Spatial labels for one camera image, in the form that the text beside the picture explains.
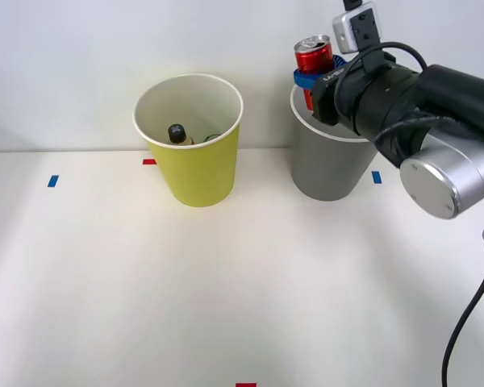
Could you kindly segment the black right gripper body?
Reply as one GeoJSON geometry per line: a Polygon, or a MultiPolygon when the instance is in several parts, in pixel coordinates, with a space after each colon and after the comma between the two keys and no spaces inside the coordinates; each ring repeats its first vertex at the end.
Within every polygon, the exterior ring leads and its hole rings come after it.
{"type": "Polygon", "coordinates": [[[330,73],[323,74],[312,90],[313,116],[321,123],[335,126],[340,123],[355,134],[359,134],[356,117],[361,99],[361,65],[353,68],[344,78],[336,98],[336,86],[348,66],[344,64],[330,73]]]}

